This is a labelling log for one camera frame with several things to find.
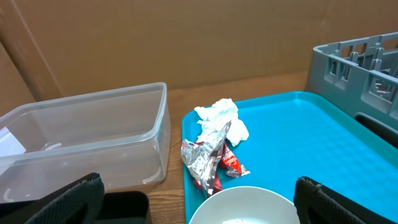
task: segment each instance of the bowl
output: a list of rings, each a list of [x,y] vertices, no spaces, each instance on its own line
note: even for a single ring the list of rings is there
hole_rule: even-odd
[[[214,194],[200,205],[190,224],[223,224],[231,220],[245,224],[300,224],[291,201],[273,191],[250,186]]]

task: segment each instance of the blue tray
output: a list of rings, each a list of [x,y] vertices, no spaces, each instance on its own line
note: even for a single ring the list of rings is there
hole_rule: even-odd
[[[264,187],[293,201],[296,180],[308,176],[362,206],[398,222],[398,150],[324,98],[290,92],[236,102],[250,136],[232,148],[251,174],[222,186]],[[199,116],[182,121],[182,138],[196,141]],[[184,166],[185,217],[205,198]]]

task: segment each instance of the gray plastic crate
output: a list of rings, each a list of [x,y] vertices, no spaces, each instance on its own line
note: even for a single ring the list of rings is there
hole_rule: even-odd
[[[398,141],[397,77],[395,32],[315,47],[305,90],[325,97],[382,138]]]

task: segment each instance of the crumpled tissue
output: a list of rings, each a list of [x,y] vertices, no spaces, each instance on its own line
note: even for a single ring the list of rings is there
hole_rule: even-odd
[[[201,134],[198,136],[197,142],[213,139],[228,121],[231,121],[231,127],[226,138],[232,146],[248,139],[249,131],[243,121],[238,118],[238,107],[232,99],[221,99],[209,108],[197,106],[195,111],[202,119],[202,121],[198,121],[198,124],[201,125]]]

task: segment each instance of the cardboard wall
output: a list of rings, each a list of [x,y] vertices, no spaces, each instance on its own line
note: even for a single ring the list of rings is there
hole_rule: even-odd
[[[41,100],[307,70],[316,45],[398,30],[398,1],[3,0],[0,38]]]
[[[34,101],[17,68],[0,43],[0,116]]]

